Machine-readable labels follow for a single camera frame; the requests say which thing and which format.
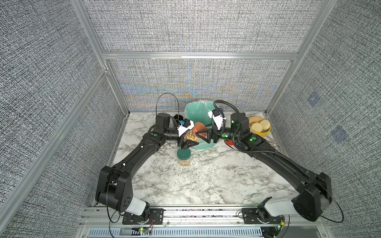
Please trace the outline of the orange-lidded peanut jar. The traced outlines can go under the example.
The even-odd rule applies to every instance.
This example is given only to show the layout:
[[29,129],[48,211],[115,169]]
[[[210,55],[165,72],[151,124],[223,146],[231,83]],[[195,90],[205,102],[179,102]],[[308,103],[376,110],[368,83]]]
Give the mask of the orange-lidded peanut jar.
[[185,141],[194,141],[194,142],[199,142],[200,141],[200,138],[199,137],[197,137],[194,133],[193,133],[193,131],[191,131],[191,130],[189,130],[189,131],[187,131],[186,133],[185,133],[185,135],[184,135],[184,140]]

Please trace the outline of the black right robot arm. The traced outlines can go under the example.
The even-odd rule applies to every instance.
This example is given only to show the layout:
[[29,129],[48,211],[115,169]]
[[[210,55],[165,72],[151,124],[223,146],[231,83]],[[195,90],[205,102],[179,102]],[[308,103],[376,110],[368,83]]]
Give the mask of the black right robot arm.
[[225,125],[218,128],[212,123],[211,129],[196,131],[195,134],[207,143],[219,139],[232,141],[237,150],[266,164],[295,188],[295,195],[268,197],[258,205],[256,214],[261,223],[267,224],[272,218],[284,215],[300,215],[315,222],[332,203],[329,176],[316,174],[298,165],[260,135],[252,133],[245,113],[233,113],[229,128]]

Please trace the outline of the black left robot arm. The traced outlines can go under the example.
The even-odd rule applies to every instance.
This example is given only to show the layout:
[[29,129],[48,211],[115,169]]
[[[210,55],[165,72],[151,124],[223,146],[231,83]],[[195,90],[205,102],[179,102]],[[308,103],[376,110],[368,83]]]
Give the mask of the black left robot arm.
[[194,126],[195,123],[189,119],[176,121],[169,114],[157,114],[155,124],[142,136],[140,143],[127,157],[111,167],[102,168],[95,201],[121,213],[143,215],[149,209],[149,205],[134,196],[133,177],[147,159],[168,140],[177,142],[182,149],[197,145],[196,142],[188,143],[184,139],[184,134],[191,131]]

